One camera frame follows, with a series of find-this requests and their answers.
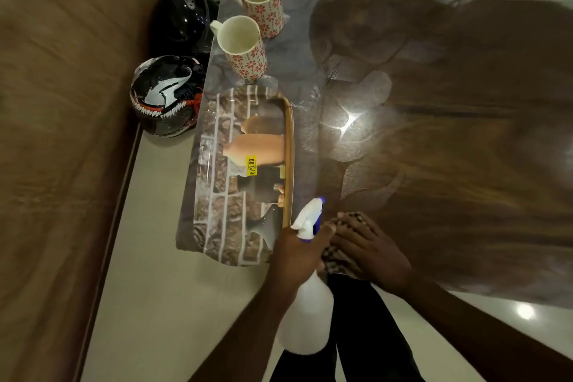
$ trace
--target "yellow price sticker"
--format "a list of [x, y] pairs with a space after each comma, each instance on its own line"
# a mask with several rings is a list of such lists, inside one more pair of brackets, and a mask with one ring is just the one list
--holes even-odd
[[247, 176], [257, 175], [257, 155], [247, 156]]

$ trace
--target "black pants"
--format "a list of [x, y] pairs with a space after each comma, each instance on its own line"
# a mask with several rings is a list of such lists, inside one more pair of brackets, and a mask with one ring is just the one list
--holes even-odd
[[336, 349], [348, 382], [423, 382], [412, 351], [380, 295], [369, 282], [328, 276], [334, 296], [330, 338], [314, 355], [281, 355], [271, 382], [335, 380]]

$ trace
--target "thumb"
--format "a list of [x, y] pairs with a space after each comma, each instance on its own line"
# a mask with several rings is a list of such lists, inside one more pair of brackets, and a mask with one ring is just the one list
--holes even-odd
[[312, 239], [312, 244], [322, 251], [330, 244], [330, 238], [336, 232], [336, 228], [330, 222], [326, 222], [320, 226], [319, 232], [316, 233], [314, 239]]

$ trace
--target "forearm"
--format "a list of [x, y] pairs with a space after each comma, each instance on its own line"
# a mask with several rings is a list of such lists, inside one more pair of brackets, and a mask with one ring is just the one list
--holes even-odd
[[488, 382], [566, 380], [573, 361], [413, 274], [403, 298]]
[[240, 314], [190, 382], [260, 381], [267, 368], [278, 325], [290, 306], [289, 296], [264, 285]]

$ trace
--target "white tile floor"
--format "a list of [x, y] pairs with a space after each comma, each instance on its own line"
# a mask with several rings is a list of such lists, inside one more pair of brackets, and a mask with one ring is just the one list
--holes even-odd
[[[192, 137], [141, 139], [83, 382], [187, 380], [262, 283], [265, 266], [226, 267], [175, 248]], [[483, 380], [404, 301], [381, 294], [427, 382]], [[572, 311], [534, 305], [525, 320], [517, 302], [459, 296], [573, 358]], [[280, 353], [275, 344], [265, 380]]]

